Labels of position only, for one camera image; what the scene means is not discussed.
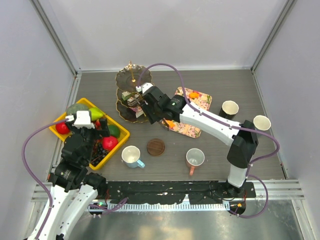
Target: yellow tray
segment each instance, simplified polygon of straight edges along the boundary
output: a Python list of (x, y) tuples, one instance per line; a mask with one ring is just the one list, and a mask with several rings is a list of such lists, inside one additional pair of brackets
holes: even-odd
[[(77, 104), (84, 104), (86, 106), (88, 106), (89, 108), (95, 108), (96, 106), (90, 102), (88, 99), (86, 98), (81, 98), (79, 101), (76, 102)], [(55, 122), (60, 121), (65, 119), (67, 116), (67, 113), (64, 112), (64, 114), (62, 114), (60, 117), (58, 117)], [(101, 162), (99, 162), (99, 164), (97, 166), (93, 166), (92, 164), (90, 164), (90, 168), (93, 170), (99, 170), (100, 168), (102, 168), (108, 161), (109, 159), (116, 153), (116, 151), (118, 151), (121, 146), (123, 144), (126, 143), (126, 141), (128, 140), (129, 136), (130, 136), (130, 132), (125, 129), (123, 126), (121, 126), (119, 123), (117, 123), (115, 120), (113, 120), (111, 117), (109, 117), (108, 115), (105, 114), (104, 116), (107, 119), (108, 125), (116, 125), (119, 129), (120, 129), (120, 137), (118, 137), (118, 144), (115, 146), (115, 148), (113, 148), (108, 154), (107, 156), (102, 159)], [(58, 137), (60, 138), (63, 142), (66, 140), (66, 138), (68, 136), (71, 135), (71, 133), (68, 134), (60, 134), (57, 132), (56, 130), (56, 126), (50, 126), (49, 129)]]

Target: gray tabletop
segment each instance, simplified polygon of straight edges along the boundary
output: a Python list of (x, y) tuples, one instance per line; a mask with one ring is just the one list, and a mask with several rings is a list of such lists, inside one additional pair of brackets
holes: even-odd
[[(262, 104), (249, 70), (202, 70), (182, 71), (185, 87), (212, 96), (210, 112), (218, 114), (226, 100), (239, 105), (234, 120), (252, 121), (256, 115), (263, 115)], [(172, 97), (181, 86), (173, 71), (152, 71), (152, 82), (164, 93)], [(164, 130), (159, 124), (131, 123), (119, 116), (116, 110), (116, 72), (83, 73), (76, 100), (87, 98), (130, 132), (128, 142), (97, 172), (107, 180), (117, 181), (174, 181), (174, 180), (225, 180), (229, 174), (227, 161), (229, 147), (220, 140), (202, 131), (199, 138), (191, 138), (173, 131)], [(147, 143), (153, 138), (162, 139), (165, 151), (161, 156), (151, 156)], [(121, 162), (124, 147), (134, 145), (141, 151), (145, 168), (129, 168)], [(199, 148), (205, 154), (203, 165), (189, 176), (186, 153), (191, 148)], [(259, 138), (259, 146), (254, 156), (274, 151), (271, 140)], [(277, 156), (263, 159), (254, 164), (251, 174), (263, 180), (283, 179), (284, 175)]]

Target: green lime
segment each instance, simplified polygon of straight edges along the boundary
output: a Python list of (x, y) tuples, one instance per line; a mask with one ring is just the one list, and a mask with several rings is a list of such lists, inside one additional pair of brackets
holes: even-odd
[(114, 136), (115, 138), (120, 137), (120, 129), (116, 125), (109, 125), (110, 135)]

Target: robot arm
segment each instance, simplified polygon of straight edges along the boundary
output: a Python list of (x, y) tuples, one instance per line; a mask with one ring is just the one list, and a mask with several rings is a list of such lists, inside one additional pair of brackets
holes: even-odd
[[(192, 109), (183, 96), (175, 95), (173, 98), (169, 98), (151, 83), (145, 83), (141, 87), (137, 87), (136, 90), (142, 94), (143, 101), (140, 105), (151, 124), (161, 119), (189, 124), (200, 128), (230, 146), (227, 155), (227, 160), (231, 163), (227, 178), (229, 184), (227, 190), (236, 197), (242, 191), (242, 186), (246, 181), (248, 164), (258, 146), (257, 135), (221, 125)], [(190, 104), (199, 109), (201, 113), (206, 113), (206, 115), (227, 123), (229, 126), (254, 129), (254, 125), (250, 121), (246, 120), (244, 123), (240, 123), (227, 120), (200, 108), (193, 102)]]
[[(91, 123), (89, 111), (78, 111), (67, 118), (69, 120), (66, 125), (73, 134), (64, 141), (62, 160), (54, 173), (50, 174), (53, 203), (50, 207), (50, 202), (47, 201), (28, 240), (67, 240), (89, 203), (107, 190), (106, 179), (97, 173), (87, 175), (86, 168), (89, 166), (95, 141), (110, 135), (107, 120), (101, 119), (101, 129), (98, 130)], [(50, 215), (45, 220), (49, 209)]]

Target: floral tray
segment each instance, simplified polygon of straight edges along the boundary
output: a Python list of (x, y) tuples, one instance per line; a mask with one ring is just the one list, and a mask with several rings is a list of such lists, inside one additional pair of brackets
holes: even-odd
[[(199, 107), (205, 109), (205, 110), (209, 110), (211, 102), (212, 102), (212, 97), (208, 94), (202, 93), (202, 92), (198, 92), (198, 91), (194, 91), (192, 89), (189, 88), (185, 88), (185, 93), (186, 96), (189, 98), (189, 94), (190, 93), (198, 93), (199, 97), (198, 98), (190, 98), (190, 100), (192, 102), (194, 102), (195, 104), (197, 104)], [(175, 91), (175, 95), (183, 95), (183, 91), (182, 91), (182, 87), (178, 87), (177, 90)], [(162, 123), (164, 125), (169, 125), (169, 129), (171, 131), (189, 136), (191, 138), (198, 138), (201, 134), (201, 129), (197, 128), (195, 126), (191, 126), (189, 124), (184, 124), (184, 123), (178, 123), (176, 121), (166, 121), (167, 124), (165, 124), (163, 121)]]

